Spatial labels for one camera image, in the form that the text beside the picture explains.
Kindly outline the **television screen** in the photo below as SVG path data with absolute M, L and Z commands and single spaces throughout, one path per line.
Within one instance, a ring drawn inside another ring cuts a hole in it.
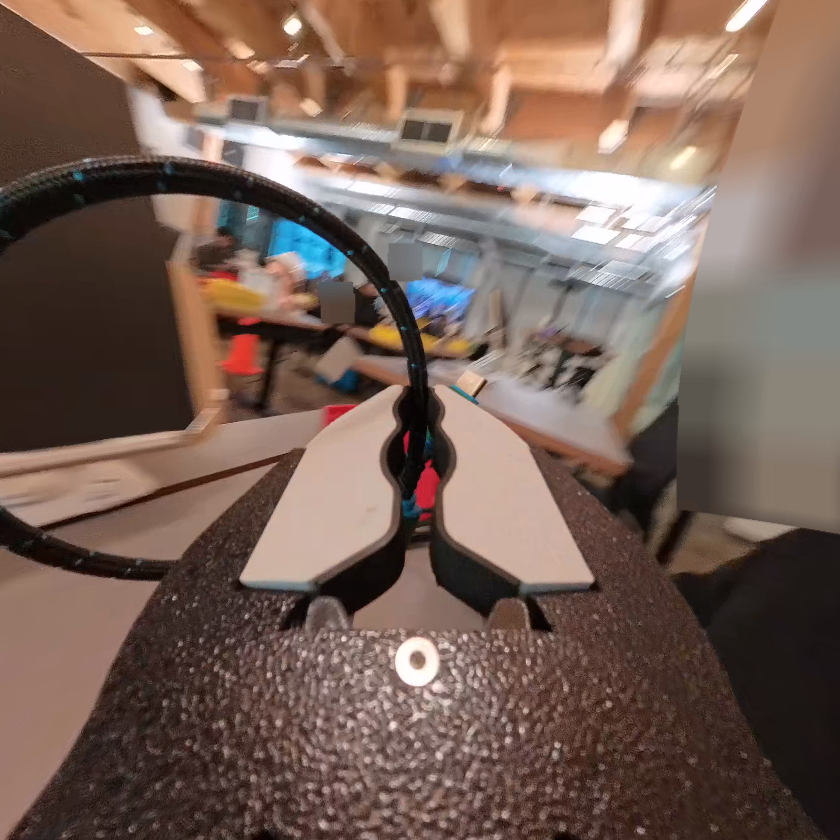
M 416 320 L 445 318 L 450 322 L 462 322 L 476 289 L 438 278 L 423 277 L 408 282 L 405 293 Z

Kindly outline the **grey desk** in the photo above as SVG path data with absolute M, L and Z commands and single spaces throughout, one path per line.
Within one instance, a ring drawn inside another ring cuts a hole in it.
M 323 410 L 221 426 L 191 448 L 141 456 L 157 491 L 56 530 L 62 539 L 130 557 L 172 560 L 279 456 L 305 446 Z M 1 836 L 59 768 L 88 719 L 133 622 L 154 592 L 53 570 L 2 551 Z

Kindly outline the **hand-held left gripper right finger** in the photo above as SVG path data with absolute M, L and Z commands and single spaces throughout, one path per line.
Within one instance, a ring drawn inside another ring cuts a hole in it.
M 587 592 L 595 576 L 530 447 L 449 385 L 429 393 L 436 583 L 482 616 L 503 600 Z

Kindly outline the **slanted wooden post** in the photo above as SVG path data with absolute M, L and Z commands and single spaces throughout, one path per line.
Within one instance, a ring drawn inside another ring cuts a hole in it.
M 686 329 L 697 271 L 670 299 L 660 319 L 647 351 L 637 367 L 621 405 L 612 416 L 616 431 L 629 439 L 636 415 L 644 407 L 651 391 L 665 368 L 666 362 Z

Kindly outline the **wooden-edged desk with black legs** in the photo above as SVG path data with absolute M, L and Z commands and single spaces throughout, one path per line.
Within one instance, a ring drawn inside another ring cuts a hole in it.
M 281 352 L 300 344 L 307 344 L 313 340 L 321 340 L 325 335 L 330 339 L 337 339 L 340 335 L 350 335 L 357 340 L 366 340 L 369 330 L 356 325 L 329 325 L 305 312 L 271 311 L 264 314 L 241 313 L 231 308 L 216 307 L 213 314 L 217 328 L 223 337 L 231 340 L 239 336 L 254 337 L 256 347 L 266 346 L 265 351 L 258 357 L 254 350 L 248 357 L 246 373 L 227 371 L 229 375 L 243 377 L 257 376 L 259 389 L 254 395 L 238 392 L 234 401 L 259 417 L 277 416 L 277 411 L 271 405 L 274 392 L 277 366 Z

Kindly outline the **grey table with wooden edge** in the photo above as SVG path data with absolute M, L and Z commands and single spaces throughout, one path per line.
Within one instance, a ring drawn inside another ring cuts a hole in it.
M 385 385 L 407 385 L 404 358 L 364 354 L 354 361 L 353 369 Z M 433 360 L 427 371 L 429 383 L 453 385 L 467 369 L 465 361 Z M 558 392 L 542 391 L 497 373 L 490 375 L 477 401 L 531 445 L 596 474 L 617 478 L 633 463 L 612 421 Z

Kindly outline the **empty red bin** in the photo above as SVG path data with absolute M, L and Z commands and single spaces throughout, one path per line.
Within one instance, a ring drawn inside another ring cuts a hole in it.
M 355 403 L 331 404 L 325 406 L 322 409 L 322 425 L 324 427 L 330 425 L 339 417 L 351 411 L 355 407 Z M 413 502 L 403 503 L 403 515 L 405 519 L 416 520 L 421 524 L 428 524 L 431 522 L 438 483 L 438 474 L 432 465 L 432 461 L 428 459 L 423 473 L 417 483 Z

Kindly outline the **small yellow bin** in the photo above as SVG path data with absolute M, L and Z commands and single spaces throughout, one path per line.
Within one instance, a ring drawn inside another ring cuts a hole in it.
M 385 350 L 404 350 L 400 331 L 395 327 L 382 325 L 373 327 L 367 332 L 366 339 L 369 343 Z M 421 332 L 421 341 L 427 355 L 441 358 L 466 358 L 476 348 L 473 343 L 459 337 L 438 339 L 425 332 Z

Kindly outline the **black panel with wooden back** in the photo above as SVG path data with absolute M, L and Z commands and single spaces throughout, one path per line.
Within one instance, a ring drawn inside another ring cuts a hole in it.
M 122 81 L 2 6 L 2 187 L 140 152 Z M 224 417 L 211 325 L 149 197 L 80 207 L 2 253 L 2 474 L 202 443 Z

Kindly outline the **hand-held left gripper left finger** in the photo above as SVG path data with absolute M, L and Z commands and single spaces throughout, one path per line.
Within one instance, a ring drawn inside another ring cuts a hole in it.
M 305 447 L 240 573 L 252 590 L 313 595 L 397 534 L 400 490 L 387 465 L 403 446 L 405 389 L 386 387 L 326 425 Z

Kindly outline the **orange traffic cone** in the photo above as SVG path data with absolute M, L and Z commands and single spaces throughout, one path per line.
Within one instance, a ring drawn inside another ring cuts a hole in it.
M 234 376 L 258 376 L 265 372 L 261 366 L 261 339 L 253 328 L 261 324 L 258 318 L 242 318 L 237 326 L 245 328 L 237 332 L 228 345 L 227 355 L 222 362 L 225 373 Z

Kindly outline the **white panel stand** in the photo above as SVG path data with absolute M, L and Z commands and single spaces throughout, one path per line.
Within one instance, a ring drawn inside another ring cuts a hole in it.
M 147 497 L 161 483 L 140 458 L 194 445 L 202 435 L 193 423 L 180 432 L 2 453 L 2 510 L 43 527 Z

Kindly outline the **person's black clothed torso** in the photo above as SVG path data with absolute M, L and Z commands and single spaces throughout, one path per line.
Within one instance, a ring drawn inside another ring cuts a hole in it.
M 839 838 L 839 537 L 794 529 L 673 576 L 774 771 Z

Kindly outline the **large yellow storage bin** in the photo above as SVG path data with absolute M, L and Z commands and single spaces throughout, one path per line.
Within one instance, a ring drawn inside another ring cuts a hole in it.
M 266 305 L 265 296 L 241 283 L 223 278 L 210 279 L 204 286 L 205 298 L 216 309 L 239 312 L 260 312 Z

